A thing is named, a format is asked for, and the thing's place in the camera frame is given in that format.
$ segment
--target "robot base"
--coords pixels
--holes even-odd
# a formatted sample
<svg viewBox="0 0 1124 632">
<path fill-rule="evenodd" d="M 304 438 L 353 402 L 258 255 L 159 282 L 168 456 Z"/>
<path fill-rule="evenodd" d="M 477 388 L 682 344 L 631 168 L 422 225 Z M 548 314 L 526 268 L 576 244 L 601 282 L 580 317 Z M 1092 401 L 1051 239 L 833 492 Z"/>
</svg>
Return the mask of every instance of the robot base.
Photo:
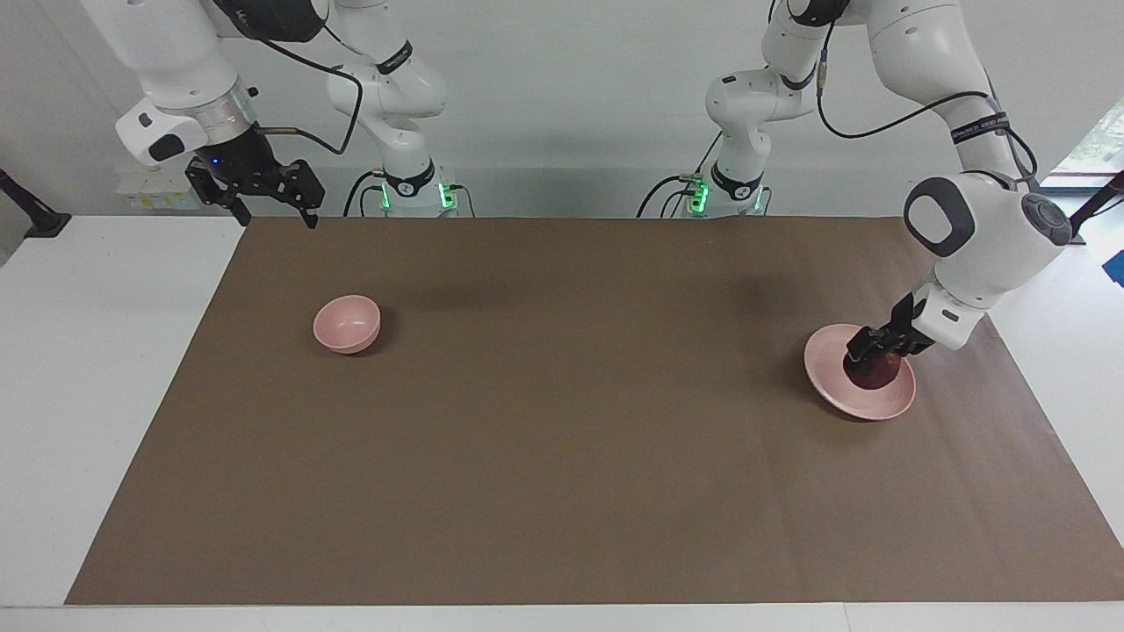
<svg viewBox="0 0 1124 632">
<path fill-rule="evenodd" d="M 438 168 L 434 179 L 410 198 L 382 184 L 379 210 L 383 217 L 460 217 L 460 200 L 450 189 L 454 181 L 452 170 Z"/>
<path fill-rule="evenodd" d="M 688 187 L 678 217 L 683 219 L 716 219 L 719 217 L 765 216 L 772 202 L 772 189 L 763 187 L 745 201 L 728 199 L 722 189 L 700 180 Z"/>
<path fill-rule="evenodd" d="M 66 227 L 66 224 L 70 223 L 71 215 L 69 213 L 58 213 L 58 214 L 54 215 L 53 218 L 57 219 L 57 223 L 54 226 L 48 226 L 46 228 L 39 228 L 37 226 L 31 226 L 27 231 L 27 233 L 24 234 L 24 238 L 27 238 L 27 240 L 49 240 L 52 237 L 57 237 L 58 234 L 63 232 L 63 228 Z"/>
</svg>

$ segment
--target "green light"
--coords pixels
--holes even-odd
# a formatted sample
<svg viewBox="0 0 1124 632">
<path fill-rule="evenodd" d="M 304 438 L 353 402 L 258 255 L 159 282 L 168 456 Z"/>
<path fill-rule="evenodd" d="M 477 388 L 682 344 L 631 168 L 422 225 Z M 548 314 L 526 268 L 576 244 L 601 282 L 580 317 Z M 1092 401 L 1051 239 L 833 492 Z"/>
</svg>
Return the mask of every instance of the green light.
<svg viewBox="0 0 1124 632">
<path fill-rule="evenodd" d="M 753 215 L 769 215 L 769 204 L 772 202 L 772 189 L 762 187 L 758 199 L 753 202 Z"/>
<path fill-rule="evenodd" d="M 691 198 L 691 213 L 704 215 L 706 213 L 706 201 L 710 197 L 710 186 L 706 182 L 698 182 L 698 190 Z"/>
<path fill-rule="evenodd" d="M 456 206 L 456 197 L 448 191 L 448 187 L 441 182 L 437 183 L 437 187 L 441 189 L 441 205 L 445 207 L 445 210 Z"/>
</svg>

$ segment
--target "black cable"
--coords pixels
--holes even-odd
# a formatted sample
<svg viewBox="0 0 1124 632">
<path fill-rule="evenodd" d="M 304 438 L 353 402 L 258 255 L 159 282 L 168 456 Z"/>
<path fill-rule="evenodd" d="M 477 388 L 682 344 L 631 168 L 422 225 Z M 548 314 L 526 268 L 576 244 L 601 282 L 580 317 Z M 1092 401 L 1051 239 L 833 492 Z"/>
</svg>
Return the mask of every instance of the black cable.
<svg viewBox="0 0 1124 632">
<path fill-rule="evenodd" d="M 1080 235 L 1081 227 L 1093 218 L 1094 215 L 1104 210 L 1105 205 L 1124 193 L 1124 171 L 1121 171 L 1081 205 L 1073 215 L 1069 217 L 1069 224 L 1073 227 L 1073 234 Z"/>
<path fill-rule="evenodd" d="M 901 117 L 901 118 L 899 118 L 899 119 L 897 119 L 897 120 L 895 120 L 892 123 L 883 125 L 883 126 L 881 126 L 881 127 L 879 127 L 877 129 L 871 129 L 869 132 L 863 132 L 861 134 L 847 134 L 845 132 L 840 132 L 839 129 L 835 128 L 835 126 L 833 126 L 831 124 L 831 121 L 827 120 L 827 115 L 824 112 L 824 88 L 826 88 L 826 85 L 827 85 L 827 73 L 826 73 L 826 70 L 825 70 L 826 65 L 827 65 L 827 51 L 828 51 L 828 46 L 831 45 L 831 42 L 832 42 L 832 35 L 834 35 L 834 33 L 835 33 L 835 22 L 833 21 L 831 24 L 831 27 L 827 29 L 827 37 L 824 38 L 824 48 L 819 53 L 819 67 L 821 67 L 819 72 L 822 73 L 822 76 L 821 76 L 819 82 L 816 84 L 816 109 L 819 110 L 819 120 L 823 121 L 824 127 L 826 127 L 832 134 L 839 136 L 840 138 L 847 138 L 847 139 L 852 139 L 853 141 L 853 139 L 858 139 L 858 138 L 868 138 L 870 136 L 874 136 L 877 134 L 881 134 L 882 132 L 887 132 L 889 129 L 894 129 L 895 127 L 897 127 L 897 126 L 899 126 L 899 125 L 901 125 L 904 123 L 913 120 L 913 119 L 917 118 L 918 116 L 921 116 L 921 115 L 923 115 L 923 114 L 925 114 L 925 112 L 927 112 L 930 110 L 936 109 L 936 108 L 939 108 L 939 107 L 941 107 L 941 106 L 943 106 L 945 103 L 955 101 L 957 99 L 966 99 L 968 97 L 980 97 L 981 99 L 990 99 L 991 98 L 990 94 L 988 94 L 986 92 L 980 92 L 978 90 L 971 90 L 971 91 L 964 91 L 964 92 L 957 92 L 955 94 L 950 94 L 950 96 L 948 96 L 948 97 L 945 97 L 943 99 L 934 101 L 934 102 L 932 102 L 932 103 L 930 103 L 930 105 L 927 105 L 927 106 L 925 106 L 923 108 L 919 108 L 919 109 L 915 110 L 913 114 L 906 115 L 906 116 L 904 116 L 904 117 Z"/>
<path fill-rule="evenodd" d="M 352 184 L 351 192 L 347 193 L 347 202 L 344 204 L 344 217 L 347 217 L 347 215 L 351 213 L 351 202 L 355 200 L 355 193 L 359 192 L 359 188 L 363 184 L 363 182 L 365 182 L 368 178 L 381 178 L 381 177 L 382 173 L 379 171 L 365 171 L 363 172 L 362 175 L 359 177 L 359 179 L 355 180 L 355 183 Z"/>
<path fill-rule="evenodd" d="M 943 106 L 945 103 L 949 103 L 951 101 L 955 101 L 957 99 L 964 99 L 967 97 L 981 97 L 984 99 L 989 98 L 988 94 L 986 94 L 984 92 L 978 92 L 978 91 L 975 91 L 975 90 L 973 91 L 968 91 L 968 92 L 957 92 L 955 94 L 951 94 L 949 97 L 945 97 L 943 99 L 934 101 L 934 102 L 932 102 L 932 103 L 930 103 L 930 105 L 927 105 L 927 106 L 925 106 L 925 107 L 923 107 L 923 108 L 914 111 L 913 114 L 910 114 L 908 116 L 904 116 L 904 117 L 895 120 L 894 123 L 889 123 L 889 124 L 883 125 L 883 126 L 881 126 L 881 127 L 879 127 L 877 129 L 871 129 L 869 132 L 863 132 L 862 134 L 847 134 L 847 133 L 844 133 L 844 132 L 840 132 L 839 129 L 835 129 L 835 127 L 833 127 L 831 123 L 828 123 L 827 116 L 824 114 L 824 92 L 823 92 L 823 90 L 818 90 L 816 92 L 816 105 L 817 105 L 817 107 L 819 109 L 819 120 L 824 121 L 824 127 L 826 127 L 832 134 L 834 134 L 834 135 L 836 135 L 836 136 L 839 136 L 841 138 L 855 139 L 855 138 L 868 138 L 870 136 L 874 136 L 877 134 L 881 134 L 882 132 L 887 132 L 887 130 L 892 129 L 892 128 L 895 128 L 895 127 L 897 127 L 897 126 L 899 126 L 899 125 L 901 125 L 904 123 L 913 120 L 913 119 L 917 118 L 918 116 L 921 116 L 921 115 L 923 115 L 923 114 L 925 114 L 925 112 L 927 112 L 930 110 L 939 108 L 939 107 L 941 107 L 941 106 Z"/>
<path fill-rule="evenodd" d="M 1116 200 L 1116 204 L 1112 206 L 1106 206 L 1105 208 L 1098 210 L 1097 213 L 1094 213 L 1090 217 L 1100 217 L 1102 215 L 1108 213 L 1109 210 L 1118 207 L 1122 202 L 1124 202 L 1124 198 Z"/>
<path fill-rule="evenodd" d="M 259 39 L 259 42 L 265 44 L 273 51 L 277 51 L 278 53 L 281 53 L 282 55 L 289 57 L 290 60 L 299 62 L 308 67 L 351 81 L 352 83 L 355 84 L 355 88 L 359 90 L 359 93 L 355 96 L 355 109 L 352 111 L 351 123 L 347 125 L 347 134 L 344 136 L 344 142 L 339 145 L 339 148 L 333 147 L 319 136 L 306 132 L 303 129 L 300 129 L 299 127 L 261 127 L 257 129 L 257 133 L 266 136 L 301 136 L 303 138 L 308 138 L 309 141 L 315 142 L 316 144 L 320 145 L 321 147 L 332 152 L 333 154 L 343 155 L 343 153 L 347 151 L 347 145 L 351 144 L 352 135 L 355 132 L 355 124 L 359 121 L 359 112 L 363 106 L 363 82 L 347 74 L 346 72 L 341 71 L 338 67 L 328 67 L 326 65 L 318 64 L 311 60 L 298 55 L 297 53 L 293 53 L 292 51 L 278 46 L 277 44 L 274 44 L 269 39 Z"/>
<path fill-rule="evenodd" d="M 1014 129 L 1007 129 L 1007 134 L 1010 134 L 1010 137 L 1014 138 L 1016 143 L 1018 143 L 1018 146 L 1023 147 L 1023 151 L 1026 152 L 1026 157 L 1031 160 L 1031 172 L 1027 173 L 1026 175 L 1023 175 L 1018 180 L 1015 180 L 1015 183 L 1018 184 L 1022 182 L 1030 182 L 1031 180 L 1034 180 L 1039 175 L 1039 157 L 1034 155 L 1034 151 L 1031 150 L 1031 146 L 1026 144 L 1026 141 L 1023 141 L 1023 137 L 1019 136 L 1017 132 L 1015 132 Z M 1017 155 L 1015 156 L 1015 162 L 1018 162 Z"/>
<path fill-rule="evenodd" d="M 660 180 L 660 182 L 655 187 L 652 187 L 652 190 L 649 191 L 647 196 L 644 197 L 644 201 L 641 202 L 640 210 L 636 211 L 636 219 L 644 217 L 644 209 L 647 208 L 647 202 L 652 201 L 652 198 L 655 197 L 655 193 L 659 192 L 660 189 L 667 187 L 668 184 L 671 184 L 672 182 L 678 182 L 678 181 L 679 181 L 678 175 L 669 175 L 668 178 Z"/>
<path fill-rule="evenodd" d="M 359 195 L 359 216 L 366 217 L 366 208 L 363 206 L 363 200 L 366 199 L 366 195 L 371 191 L 381 191 L 382 187 L 368 187 L 363 189 L 363 192 Z"/>
<path fill-rule="evenodd" d="M 668 199 L 664 200 L 664 202 L 663 202 L 663 208 L 660 209 L 660 219 L 663 219 L 667 216 L 667 214 L 668 214 L 668 205 L 671 204 L 671 200 L 673 200 L 673 199 L 676 199 L 678 197 L 678 198 L 680 198 L 679 201 L 682 201 L 682 198 L 686 197 L 686 196 L 687 196 L 687 192 L 685 192 L 685 191 L 676 191 L 676 192 L 671 193 L 670 196 L 668 196 Z M 671 214 L 671 218 L 672 219 L 676 218 L 676 214 L 674 213 Z"/>
<path fill-rule="evenodd" d="M 707 159 L 709 159 L 710 154 L 714 153 L 714 148 L 718 146 L 718 141 L 722 139 L 722 134 L 723 133 L 719 132 L 718 135 L 714 137 L 714 142 L 710 143 L 710 147 L 707 148 L 707 151 L 706 151 L 705 154 L 703 154 L 703 160 L 699 161 L 699 165 L 695 168 L 695 173 L 699 173 L 701 175 L 703 165 L 706 164 Z M 687 198 L 687 193 L 689 193 L 690 190 L 691 190 L 691 186 L 688 182 L 687 184 L 683 186 L 683 190 L 680 191 L 680 193 L 682 193 L 683 196 L 681 198 L 679 198 L 679 201 L 676 202 L 676 208 L 674 208 L 674 210 L 671 211 L 671 217 L 674 217 L 674 216 L 679 215 L 679 205 L 681 205 L 683 202 L 683 199 Z"/>
<path fill-rule="evenodd" d="M 327 34 L 328 34 L 329 36 L 332 36 L 332 38 L 333 38 L 333 39 L 335 39 L 337 44 L 339 44 L 341 46 L 343 46 L 343 47 L 345 47 L 345 48 L 347 47 L 347 45 L 346 45 L 346 44 L 344 44 L 344 40 L 343 40 L 343 39 L 341 39 L 338 35 L 336 35 L 336 31 L 332 30 L 332 27 L 330 27 L 330 26 L 328 26 L 328 25 L 327 25 L 327 22 L 325 22 L 325 24 L 324 24 L 324 30 L 325 30 L 325 31 L 326 31 L 326 33 L 327 33 Z"/>
<path fill-rule="evenodd" d="M 988 90 L 991 91 L 991 99 L 995 100 L 996 107 L 998 107 L 1001 110 L 1003 101 L 999 99 L 999 93 L 995 89 L 995 82 L 991 81 L 991 73 L 987 71 L 987 67 L 984 69 L 984 76 L 987 78 L 987 87 Z M 1023 157 L 1018 155 L 1018 150 L 1015 148 L 1015 139 L 1010 136 L 1010 134 L 1008 134 L 1006 138 L 1007 138 L 1007 147 L 1010 150 L 1010 155 L 1015 157 L 1015 168 L 1018 169 L 1019 178 L 1026 178 L 1027 175 L 1031 175 L 1031 170 L 1027 169 L 1027 166 L 1023 163 Z"/>
<path fill-rule="evenodd" d="M 477 206 L 474 204 L 472 204 L 472 191 L 470 191 L 469 188 L 465 187 L 464 184 L 453 184 L 452 187 L 448 188 L 448 190 L 450 191 L 464 191 L 464 195 L 469 198 L 469 213 L 472 214 L 473 218 L 475 218 L 475 216 L 477 216 Z"/>
</svg>

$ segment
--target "brown paper mat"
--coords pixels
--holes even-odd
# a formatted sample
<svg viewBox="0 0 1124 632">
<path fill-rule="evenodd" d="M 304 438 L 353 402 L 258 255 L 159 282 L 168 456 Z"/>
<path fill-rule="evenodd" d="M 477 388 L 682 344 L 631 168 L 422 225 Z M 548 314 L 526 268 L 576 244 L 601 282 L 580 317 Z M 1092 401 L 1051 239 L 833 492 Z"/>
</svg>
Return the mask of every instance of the brown paper mat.
<svg viewBox="0 0 1124 632">
<path fill-rule="evenodd" d="M 900 220 L 255 219 L 67 603 L 1124 599 L 989 322 L 898 421 L 808 385 L 930 265 Z"/>
</svg>

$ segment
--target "pink bowl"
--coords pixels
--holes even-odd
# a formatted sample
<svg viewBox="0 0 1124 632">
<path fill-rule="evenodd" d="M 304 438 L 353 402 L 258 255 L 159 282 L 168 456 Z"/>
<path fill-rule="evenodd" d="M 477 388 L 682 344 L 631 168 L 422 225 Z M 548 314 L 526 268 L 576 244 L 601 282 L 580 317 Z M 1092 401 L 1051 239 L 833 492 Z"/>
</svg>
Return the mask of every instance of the pink bowl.
<svg viewBox="0 0 1124 632">
<path fill-rule="evenodd" d="M 350 355 L 379 337 L 382 314 L 365 296 L 343 296 L 325 305 L 312 320 L 312 334 L 329 350 Z"/>
<path fill-rule="evenodd" d="M 892 419 L 913 406 L 917 396 L 917 379 L 908 360 L 901 361 L 901 371 L 885 388 L 864 390 L 855 386 L 843 370 L 846 343 L 861 327 L 831 325 L 816 332 L 804 349 L 804 368 L 812 386 L 840 410 L 847 415 L 882 422 Z"/>
</svg>

